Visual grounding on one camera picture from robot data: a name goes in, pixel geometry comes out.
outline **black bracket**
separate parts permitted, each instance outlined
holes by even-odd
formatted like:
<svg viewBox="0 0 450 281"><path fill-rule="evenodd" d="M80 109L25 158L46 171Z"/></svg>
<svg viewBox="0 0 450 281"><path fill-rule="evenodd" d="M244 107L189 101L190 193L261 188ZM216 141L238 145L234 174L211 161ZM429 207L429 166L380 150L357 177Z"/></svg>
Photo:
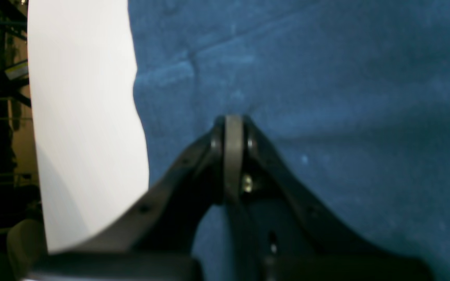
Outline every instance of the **black bracket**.
<svg viewBox="0 0 450 281"><path fill-rule="evenodd" d="M227 208L237 280L432 280L421 261L379 249L345 226L252 120L237 116L219 117L119 220L71 253L45 258L29 278L201 280L190 250L213 204ZM112 266L117 260L133 268Z"/></svg>

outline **white curved panel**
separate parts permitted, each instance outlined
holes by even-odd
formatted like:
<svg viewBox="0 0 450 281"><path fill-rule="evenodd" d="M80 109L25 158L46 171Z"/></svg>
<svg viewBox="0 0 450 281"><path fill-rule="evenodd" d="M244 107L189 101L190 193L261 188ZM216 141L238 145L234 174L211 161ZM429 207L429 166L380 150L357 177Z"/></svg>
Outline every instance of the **white curved panel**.
<svg viewBox="0 0 450 281"><path fill-rule="evenodd" d="M127 0L36 0L28 52L50 253L90 238L148 189Z"/></svg>

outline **metal screw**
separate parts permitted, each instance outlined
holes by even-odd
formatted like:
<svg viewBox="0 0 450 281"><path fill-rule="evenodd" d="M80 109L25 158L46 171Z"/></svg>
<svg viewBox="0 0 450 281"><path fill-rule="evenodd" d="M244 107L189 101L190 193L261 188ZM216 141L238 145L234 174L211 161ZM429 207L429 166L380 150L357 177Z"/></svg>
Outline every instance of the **metal screw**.
<svg viewBox="0 0 450 281"><path fill-rule="evenodd" d="M277 254L277 245L276 244L270 245L270 251L272 252L272 254Z"/></svg>
<svg viewBox="0 0 450 281"><path fill-rule="evenodd" d="M253 191L253 180L248 174L245 174L243 177L243 190L246 193L251 193Z"/></svg>

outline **bolt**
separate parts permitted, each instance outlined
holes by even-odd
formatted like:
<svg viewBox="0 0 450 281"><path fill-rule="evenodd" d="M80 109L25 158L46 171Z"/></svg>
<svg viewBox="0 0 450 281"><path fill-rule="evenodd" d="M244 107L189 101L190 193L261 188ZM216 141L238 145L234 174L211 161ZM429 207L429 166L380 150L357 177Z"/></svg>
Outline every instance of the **bolt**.
<svg viewBox="0 0 450 281"><path fill-rule="evenodd" d="M253 180L248 174L245 174L243 177L243 190L246 193L251 193L253 191Z"/></svg>

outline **blue fabric surface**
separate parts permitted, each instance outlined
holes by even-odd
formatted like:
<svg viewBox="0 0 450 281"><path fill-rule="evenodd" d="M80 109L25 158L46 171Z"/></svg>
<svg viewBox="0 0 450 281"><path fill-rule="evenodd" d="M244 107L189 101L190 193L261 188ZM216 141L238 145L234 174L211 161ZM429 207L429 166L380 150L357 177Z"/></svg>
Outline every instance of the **blue fabric surface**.
<svg viewBox="0 0 450 281"><path fill-rule="evenodd" d="M150 182L220 114L249 114L368 240L450 281L450 0L130 0ZM194 254L230 280L223 210Z"/></svg>

